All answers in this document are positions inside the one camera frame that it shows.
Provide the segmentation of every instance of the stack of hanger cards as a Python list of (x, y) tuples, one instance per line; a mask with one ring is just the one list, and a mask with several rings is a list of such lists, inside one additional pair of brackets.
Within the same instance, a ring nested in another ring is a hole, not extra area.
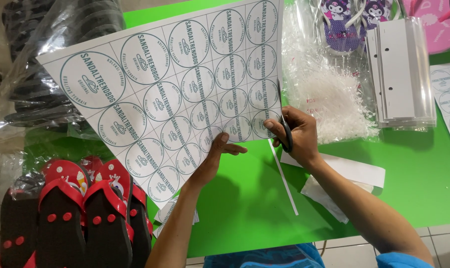
[(279, 120), (284, 0), (245, 0), (156, 21), (37, 60), (162, 208), (207, 156), (270, 138)]
[(435, 127), (429, 58), (420, 18), (380, 22), (367, 30), (377, 123), (383, 127)]

